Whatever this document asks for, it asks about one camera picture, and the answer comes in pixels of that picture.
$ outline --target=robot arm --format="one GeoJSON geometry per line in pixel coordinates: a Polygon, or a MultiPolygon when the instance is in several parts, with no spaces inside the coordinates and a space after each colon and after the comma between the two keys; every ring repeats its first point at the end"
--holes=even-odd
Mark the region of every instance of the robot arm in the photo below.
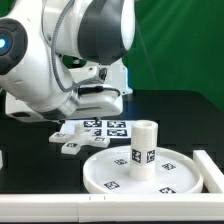
{"type": "Polygon", "coordinates": [[[0,86],[46,120],[117,115],[120,89],[106,73],[119,71],[134,24],[134,0],[17,0],[0,19],[0,86]],[[61,55],[88,63],[67,69],[61,55]]]}

